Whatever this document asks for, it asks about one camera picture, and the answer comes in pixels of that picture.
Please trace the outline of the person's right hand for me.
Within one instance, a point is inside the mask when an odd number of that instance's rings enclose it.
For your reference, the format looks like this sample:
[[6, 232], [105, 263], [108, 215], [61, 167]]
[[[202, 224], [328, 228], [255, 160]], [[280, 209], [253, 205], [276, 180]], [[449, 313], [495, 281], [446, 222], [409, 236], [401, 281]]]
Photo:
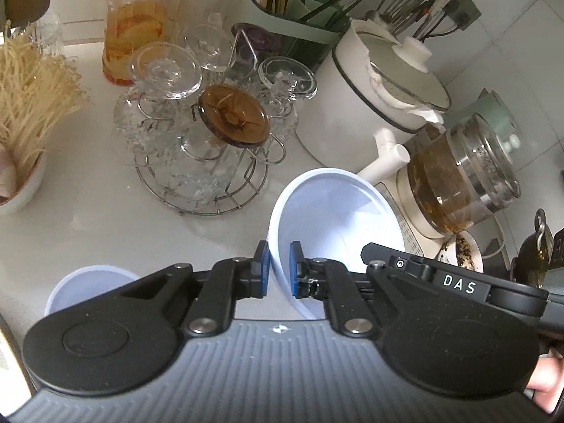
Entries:
[[533, 392], [533, 402], [546, 413], [553, 413], [563, 394], [563, 355], [550, 349], [541, 356], [533, 371], [527, 389]]

